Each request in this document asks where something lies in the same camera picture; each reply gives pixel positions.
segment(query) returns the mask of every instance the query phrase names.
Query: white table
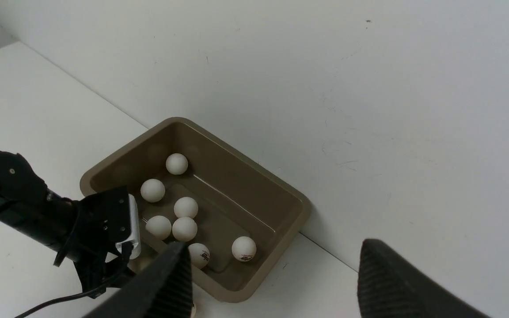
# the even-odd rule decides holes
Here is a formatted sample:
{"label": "white table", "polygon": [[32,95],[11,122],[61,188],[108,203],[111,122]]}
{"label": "white table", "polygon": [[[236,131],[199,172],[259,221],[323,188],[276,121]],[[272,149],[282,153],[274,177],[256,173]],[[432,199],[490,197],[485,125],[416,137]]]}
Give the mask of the white table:
{"label": "white table", "polygon": [[[146,128],[21,43],[0,49],[0,150],[21,153],[47,185],[80,199],[79,179]],[[0,318],[80,291],[74,267],[0,223]],[[246,302],[220,303],[195,287],[198,318],[359,317],[357,274],[298,235]],[[74,318],[100,304],[81,299],[32,317]]]}

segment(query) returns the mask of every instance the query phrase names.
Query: ping pong ball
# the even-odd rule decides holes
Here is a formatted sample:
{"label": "ping pong ball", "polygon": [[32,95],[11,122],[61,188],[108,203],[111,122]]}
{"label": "ping pong ball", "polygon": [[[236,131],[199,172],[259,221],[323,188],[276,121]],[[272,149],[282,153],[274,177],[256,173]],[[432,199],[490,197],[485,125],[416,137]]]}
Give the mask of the ping pong ball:
{"label": "ping pong ball", "polygon": [[194,266],[202,269],[204,266],[208,265],[210,254],[209,249],[204,244],[191,244],[188,246],[188,251],[190,252],[190,259]]}
{"label": "ping pong ball", "polygon": [[188,159],[181,153],[172,153],[166,159],[166,170],[174,175],[182,174],[188,169]]}
{"label": "ping pong ball", "polygon": [[170,224],[170,220],[166,219],[164,216],[153,216],[148,220],[145,229],[156,238],[166,239],[170,236],[172,224]]}
{"label": "ping pong ball", "polygon": [[164,184],[157,179],[148,179],[141,185],[141,197],[150,203],[160,201],[165,192]]}
{"label": "ping pong ball", "polygon": [[176,217],[194,218],[198,215],[198,203],[191,197],[181,197],[174,204],[174,214]]}
{"label": "ping pong ball", "polygon": [[188,242],[196,237],[198,225],[190,217],[181,217],[172,225],[172,235],[181,242]]}
{"label": "ping pong ball", "polygon": [[240,237],[233,242],[231,247],[233,256],[239,261],[249,261],[255,257],[256,244],[249,237]]}

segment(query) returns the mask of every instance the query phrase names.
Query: black cable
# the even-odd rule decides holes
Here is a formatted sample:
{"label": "black cable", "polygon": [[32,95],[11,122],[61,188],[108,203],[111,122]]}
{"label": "black cable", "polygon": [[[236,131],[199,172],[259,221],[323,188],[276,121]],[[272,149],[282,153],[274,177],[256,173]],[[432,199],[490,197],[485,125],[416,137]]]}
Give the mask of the black cable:
{"label": "black cable", "polygon": [[90,296],[90,295],[94,294],[95,292],[97,292],[103,288],[106,288],[107,286],[109,286],[113,282],[115,282],[115,280],[117,280],[117,278],[119,278],[119,276],[121,276],[121,274],[123,274],[123,271],[125,271],[125,267],[127,267],[127,264],[129,263],[129,257],[131,256],[132,251],[133,251],[133,244],[131,244],[130,242],[125,242],[122,244],[121,257],[122,257],[123,262],[121,263],[119,270],[115,274],[113,274],[113,275],[109,276],[107,279],[105,279],[103,281],[103,283],[101,283],[101,285],[97,286],[96,288],[93,288],[92,290],[88,290],[85,292],[81,292],[79,294],[74,294],[74,295],[60,297],[60,298],[54,298],[52,300],[49,300],[48,302],[44,302],[38,306],[34,306],[33,308],[27,310],[26,312],[23,312],[22,314],[20,314],[19,316],[16,316],[15,318],[25,318],[26,316],[29,316],[30,314],[33,314],[34,312],[37,312],[37,311],[39,311],[45,307],[48,307],[50,305],[63,303],[63,302],[69,302],[71,300],[76,300],[79,298]]}

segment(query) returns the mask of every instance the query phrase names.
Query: brown plastic tray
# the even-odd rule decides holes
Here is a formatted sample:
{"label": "brown plastic tray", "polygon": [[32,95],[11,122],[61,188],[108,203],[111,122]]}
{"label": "brown plastic tray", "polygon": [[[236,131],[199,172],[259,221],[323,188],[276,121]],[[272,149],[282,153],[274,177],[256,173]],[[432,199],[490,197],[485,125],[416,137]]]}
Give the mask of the brown plastic tray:
{"label": "brown plastic tray", "polygon": [[[166,158],[182,153],[189,168],[183,175],[166,171]],[[140,195],[147,179],[166,187],[158,203]],[[145,230],[142,219],[163,215],[176,220],[174,203],[193,197],[199,205],[198,234],[189,243],[205,244],[211,254],[194,282],[223,302],[242,302],[260,286],[307,220],[311,204],[299,191],[192,121],[173,117],[143,133],[89,169],[80,181],[84,195],[126,185],[137,200],[141,240],[162,252],[166,243]],[[251,237],[257,253],[249,262],[233,258],[237,237]]]}

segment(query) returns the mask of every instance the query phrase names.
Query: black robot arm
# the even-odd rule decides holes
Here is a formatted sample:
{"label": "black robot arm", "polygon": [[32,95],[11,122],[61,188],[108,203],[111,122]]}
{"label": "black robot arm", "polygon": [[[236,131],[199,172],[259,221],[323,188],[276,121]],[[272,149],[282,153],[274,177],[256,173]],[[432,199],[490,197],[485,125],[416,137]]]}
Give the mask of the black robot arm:
{"label": "black robot arm", "polygon": [[[0,151],[0,221],[55,251],[55,266],[65,257],[71,259],[83,292],[100,286],[123,264],[121,257],[107,264],[105,258],[107,252],[121,255],[117,247],[131,235],[130,204],[125,187],[81,201],[60,197],[21,155]],[[119,287],[131,276],[134,273],[125,269],[112,286]]]}

